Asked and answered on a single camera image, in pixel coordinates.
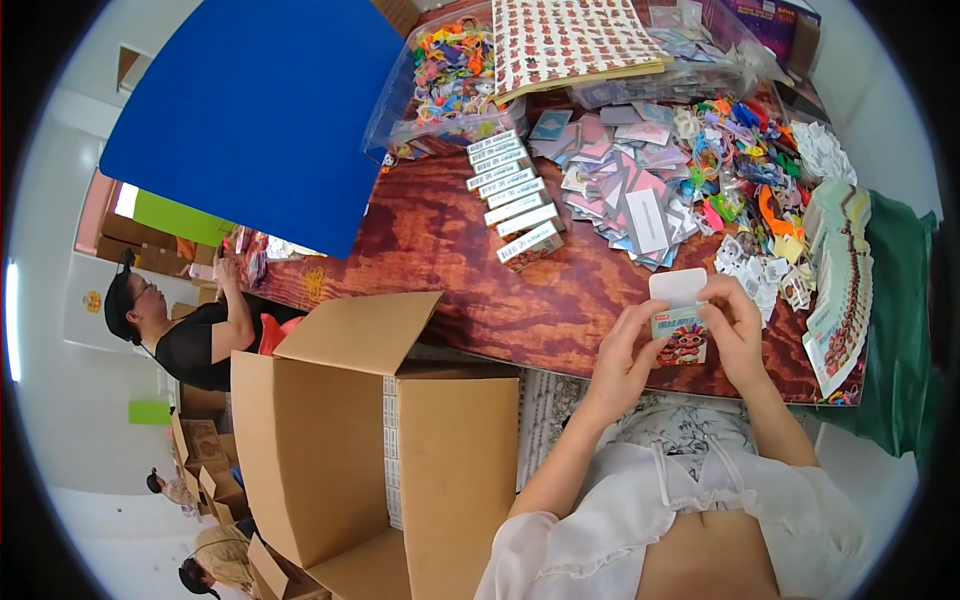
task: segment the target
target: person's belly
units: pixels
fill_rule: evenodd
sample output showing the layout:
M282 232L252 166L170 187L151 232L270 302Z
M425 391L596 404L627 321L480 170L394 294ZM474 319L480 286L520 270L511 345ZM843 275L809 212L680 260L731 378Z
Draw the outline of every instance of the person's belly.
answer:
M742 509L677 515L647 546L637 600L779 598L760 524Z

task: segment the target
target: green fabric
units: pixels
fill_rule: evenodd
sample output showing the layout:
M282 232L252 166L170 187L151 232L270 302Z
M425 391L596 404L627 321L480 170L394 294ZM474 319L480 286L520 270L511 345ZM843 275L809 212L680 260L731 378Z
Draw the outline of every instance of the green fabric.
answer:
M184 204L140 190L136 194L133 220L150 228L182 237L191 242L220 246L233 223Z
M874 258L874 303L863 391L856 407L791 406L795 413L873 440L891 456L913 451L922 468L943 387L931 366L927 323L930 235L937 219L871 191L866 238Z
M127 417L134 425L169 425L170 404L156 400L131 400Z

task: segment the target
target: blue panel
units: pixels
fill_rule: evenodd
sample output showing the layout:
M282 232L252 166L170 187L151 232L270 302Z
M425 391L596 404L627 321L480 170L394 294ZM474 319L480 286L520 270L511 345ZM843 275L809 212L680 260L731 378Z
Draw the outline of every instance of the blue panel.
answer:
M364 130L403 43L367 0L204 0L137 85L100 169L346 258L379 170Z

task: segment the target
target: woman's hand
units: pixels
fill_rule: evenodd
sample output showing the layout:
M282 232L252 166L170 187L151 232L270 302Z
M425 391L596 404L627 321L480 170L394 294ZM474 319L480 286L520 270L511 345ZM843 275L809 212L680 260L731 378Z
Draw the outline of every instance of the woman's hand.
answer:
M657 364L657 354L669 339L650 339L650 319L667 308L669 304L663 300L648 300L624 309L600 344L589 390L577 408L578 417L606 427L636 406L647 376Z
M214 274L217 277L217 283L226 287L237 284L237 267L233 261L228 258L217 258L213 267Z
M727 378L743 396L745 389L768 379L760 348L760 311L740 282L726 275L710 276L697 300L709 302L701 304L700 318L717 344Z

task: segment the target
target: white blouse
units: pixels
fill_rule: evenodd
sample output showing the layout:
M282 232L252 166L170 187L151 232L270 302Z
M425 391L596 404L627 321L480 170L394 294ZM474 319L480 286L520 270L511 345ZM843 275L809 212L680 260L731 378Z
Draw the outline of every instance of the white blouse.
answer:
M781 596L849 593L861 571L863 528L824 471L727 450L712 436L708 444L699 481L658 444L597 452L570 516L517 515L500 527L475 600L633 600L647 545L677 512L715 503L759 521Z

